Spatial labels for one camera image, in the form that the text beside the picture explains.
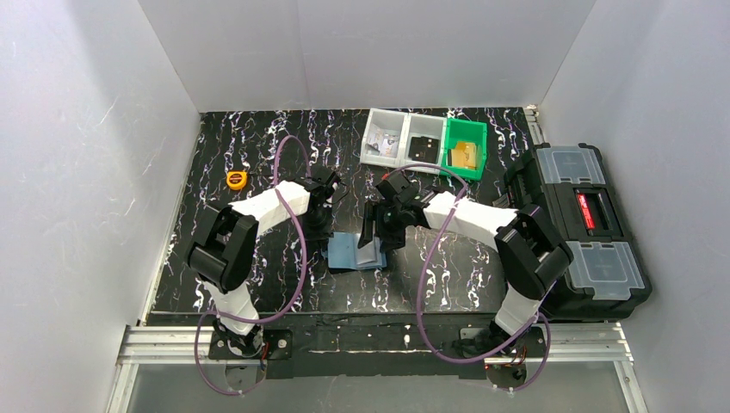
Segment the blue card holder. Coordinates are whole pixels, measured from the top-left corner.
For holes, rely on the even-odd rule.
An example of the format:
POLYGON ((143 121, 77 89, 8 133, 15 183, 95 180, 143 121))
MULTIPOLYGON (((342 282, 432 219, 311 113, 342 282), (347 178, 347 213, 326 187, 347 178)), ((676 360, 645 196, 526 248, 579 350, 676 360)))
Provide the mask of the blue card holder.
POLYGON ((380 251, 380 239, 375 237, 363 247, 358 247, 359 236, 355 233, 333 232, 328 240, 326 258, 329 269, 370 270, 387 265, 387 257, 380 251))

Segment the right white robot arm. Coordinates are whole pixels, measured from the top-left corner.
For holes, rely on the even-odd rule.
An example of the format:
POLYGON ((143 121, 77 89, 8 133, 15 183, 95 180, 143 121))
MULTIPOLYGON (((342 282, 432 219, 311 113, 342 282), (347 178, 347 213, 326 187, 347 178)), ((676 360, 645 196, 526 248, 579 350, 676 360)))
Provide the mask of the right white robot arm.
POLYGON ((508 335, 537 314, 553 284, 574 259, 567 241, 535 204, 516 210, 458 198, 446 188, 422 186, 402 171, 384 176, 380 196, 367 201, 357 246, 379 239, 388 252, 405 245, 408 227, 450 231, 484 243, 498 252, 508 289, 493 321, 508 335))

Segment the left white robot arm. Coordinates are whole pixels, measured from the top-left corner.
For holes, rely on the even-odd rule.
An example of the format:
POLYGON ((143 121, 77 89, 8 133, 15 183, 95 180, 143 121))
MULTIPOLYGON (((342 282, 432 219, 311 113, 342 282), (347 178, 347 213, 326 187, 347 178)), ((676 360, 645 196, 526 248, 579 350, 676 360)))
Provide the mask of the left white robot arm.
POLYGON ((341 186, 334 170, 317 167, 311 176, 279 182, 249 199, 204 207, 185 262, 210 292, 216 309, 233 316, 221 319, 227 331, 247 337, 259 319, 245 285, 257 238, 291 220, 301 226, 305 247, 325 243, 331 235, 332 197, 341 186))

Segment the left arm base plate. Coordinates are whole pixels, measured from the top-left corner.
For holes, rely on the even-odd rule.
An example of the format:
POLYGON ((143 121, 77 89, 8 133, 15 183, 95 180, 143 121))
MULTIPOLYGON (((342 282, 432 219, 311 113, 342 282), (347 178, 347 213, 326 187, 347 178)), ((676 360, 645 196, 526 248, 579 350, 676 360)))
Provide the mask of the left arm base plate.
POLYGON ((256 327, 247 336, 214 330, 207 357, 215 361, 287 360, 292 354, 293 332, 256 327))

